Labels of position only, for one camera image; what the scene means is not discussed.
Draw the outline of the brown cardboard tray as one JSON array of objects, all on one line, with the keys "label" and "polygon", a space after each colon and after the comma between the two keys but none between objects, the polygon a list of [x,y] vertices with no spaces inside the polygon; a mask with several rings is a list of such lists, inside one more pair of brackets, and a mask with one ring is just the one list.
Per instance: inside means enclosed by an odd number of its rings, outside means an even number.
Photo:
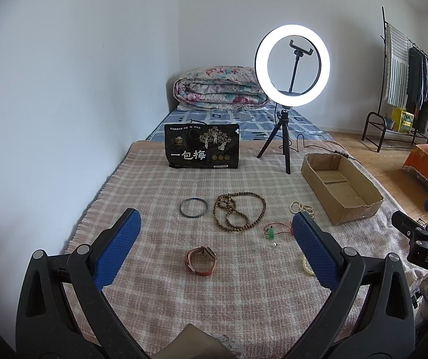
[{"label": "brown cardboard tray", "polygon": [[372,181],[340,154],[309,153],[301,173],[333,225],[370,218],[384,201]]}]

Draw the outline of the red cord jade pendant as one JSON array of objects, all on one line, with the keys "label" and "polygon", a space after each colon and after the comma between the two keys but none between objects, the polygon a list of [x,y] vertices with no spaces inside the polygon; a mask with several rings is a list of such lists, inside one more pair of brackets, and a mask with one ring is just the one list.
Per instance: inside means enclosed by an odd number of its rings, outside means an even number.
[{"label": "red cord jade pendant", "polygon": [[272,222],[263,227],[263,234],[267,240],[274,240],[276,236],[286,234],[293,235],[293,230],[289,224],[283,222]]}]

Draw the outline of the black printed snack bag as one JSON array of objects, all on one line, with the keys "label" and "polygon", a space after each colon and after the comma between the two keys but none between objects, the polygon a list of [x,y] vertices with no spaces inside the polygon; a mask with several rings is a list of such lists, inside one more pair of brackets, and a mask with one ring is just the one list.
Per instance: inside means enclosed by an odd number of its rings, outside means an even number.
[{"label": "black printed snack bag", "polygon": [[165,156],[175,169],[237,169],[238,124],[166,124]]}]

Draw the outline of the yellow box on rack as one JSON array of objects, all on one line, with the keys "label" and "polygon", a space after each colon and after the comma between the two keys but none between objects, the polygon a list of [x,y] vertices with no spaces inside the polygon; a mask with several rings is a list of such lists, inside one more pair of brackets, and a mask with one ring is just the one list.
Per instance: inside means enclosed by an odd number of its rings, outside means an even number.
[{"label": "yellow box on rack", "polygon": [[390,119],[393,120],[393,130],[395,132],[408,134],[413,127],[415,116],[405,109],[394,107]]}]

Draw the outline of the black clothes rack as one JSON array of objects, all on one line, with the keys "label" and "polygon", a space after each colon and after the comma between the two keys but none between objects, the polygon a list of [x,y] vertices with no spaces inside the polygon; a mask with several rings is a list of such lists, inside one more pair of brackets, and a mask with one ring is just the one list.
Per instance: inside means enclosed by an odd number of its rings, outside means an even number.
[{"label": "black clothes rack", "polygon": [[[361,137],[362,141],[366,141],[369,144],[372,144],[377,152],[379,152],[382,149],[382,147],[390,148],[393,143],[395,144],[410,143],[414,145],[423,141],[424,143],[428,144],[428,126],[425,134],[418,133],[418,131],[413,127],[410,133],[408,134],[395,132],[393,130],[393,120],[390,119],[390,117],[394,107],[391,105],[387,105],[386,102],[383,101],[383,89],[384,89],[384,82],[385,82],[384,75],[385,75],[385,24],[386,23],[389,23],[389,22],[385,17],[383,17],[382,18],[383,35],[381,36],[383,41],[383,70],[382,70],[380,99],[376,110],[371,111],[366,116],[363,131],[362,131],[362,137]],[[428,57],[428,54],[423,49],[421,49],[414,41],[412,41],[409,37],[407,37],[407,39],[410,42],[410,45],[409,45],[410,48],[416,47],[418,50],[425,53],[425,55]]]}]

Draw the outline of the dark hanging clothes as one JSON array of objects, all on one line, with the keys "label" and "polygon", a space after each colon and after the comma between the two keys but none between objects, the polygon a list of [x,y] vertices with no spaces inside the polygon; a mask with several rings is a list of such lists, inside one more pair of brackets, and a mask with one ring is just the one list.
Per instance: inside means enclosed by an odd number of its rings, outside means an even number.
[{"label": "dark hanging clothes", "polygon": [[428,57],[416,47],[409,49],[406,111],[414,115],[413,128],[425,134],[428,126]]}]

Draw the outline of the folded floral quilt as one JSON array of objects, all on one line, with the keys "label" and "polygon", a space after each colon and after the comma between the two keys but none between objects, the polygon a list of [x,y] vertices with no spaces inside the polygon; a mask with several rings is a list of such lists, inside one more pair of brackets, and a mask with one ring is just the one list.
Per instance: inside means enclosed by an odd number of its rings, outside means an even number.
[{"label": "folded floral quilt", "polygon": [[181,74],[173,97],[194,109],[260,109],[269,103],[253,67],[198,67]]}]

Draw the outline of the blue patterned bed sheet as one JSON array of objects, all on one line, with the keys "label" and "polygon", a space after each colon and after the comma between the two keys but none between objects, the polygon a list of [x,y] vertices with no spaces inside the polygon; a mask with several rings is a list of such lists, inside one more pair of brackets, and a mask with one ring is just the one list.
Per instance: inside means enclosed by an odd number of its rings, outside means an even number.
[{"label": "blue patterned bed sheet", "polygon": [[[164,140],[165,124],[238,124],[241,140],[266,140],[277,124],[274,114],[280,116],[280,106],[273,103],[258,109],[189,109],[179,105],[169,113],[156,129],[148,135],[147,141]],[[332,136],[321,130],[295,109],[289,111],[289,135],[296,137],[302,134],[305,140],[333,140]]]}]

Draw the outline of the pink plaid blanket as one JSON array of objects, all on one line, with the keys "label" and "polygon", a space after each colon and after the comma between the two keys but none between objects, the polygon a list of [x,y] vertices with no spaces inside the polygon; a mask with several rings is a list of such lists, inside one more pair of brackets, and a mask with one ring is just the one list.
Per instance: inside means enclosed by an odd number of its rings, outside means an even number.
[{"label": "pink plaid blanket", "polygon": [[[293,346],[328,297],[303,270],[292,236],[263,234],[266,224],[291,222],[294,201],[310,205],[344,247],[407,256],[408,242],[391,224],[399,204],[390,193],[374,216],[333,225],[301,173],[303,156],[285,165],[279,150],[259,148],[243,143],[237,169],[173,169],[163,144],[138,141],[78,224],[67,252],[92,243],[125,209],[139,211],[140,234],[104,295],[146,352],[159,352],[188,324],[230,338],[243,358],[280,358]],[[201,246],[217,256],[208,277],[185,265]]]}]

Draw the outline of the striped hanging towel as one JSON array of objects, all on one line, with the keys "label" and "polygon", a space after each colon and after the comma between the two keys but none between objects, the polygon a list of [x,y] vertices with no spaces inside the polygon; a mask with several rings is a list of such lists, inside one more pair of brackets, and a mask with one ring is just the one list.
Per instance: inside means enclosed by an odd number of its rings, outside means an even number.
[{"label": "striped hanging towel", "polygon": [[410,42],[390,23],[385,24],[385,75],[383,101],[404,109],[407,102]]}]

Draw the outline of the brown leather wrist watch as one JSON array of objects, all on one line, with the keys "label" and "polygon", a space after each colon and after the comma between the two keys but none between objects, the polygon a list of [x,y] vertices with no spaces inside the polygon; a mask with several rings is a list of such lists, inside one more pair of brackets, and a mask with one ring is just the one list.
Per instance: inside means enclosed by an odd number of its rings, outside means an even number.
[{"label": "brown leather wrist watch", "polygon": [[196,276],[208,277],[215,271],[216,253],[210,247],[196,247],[186,253],[187,270]]}]

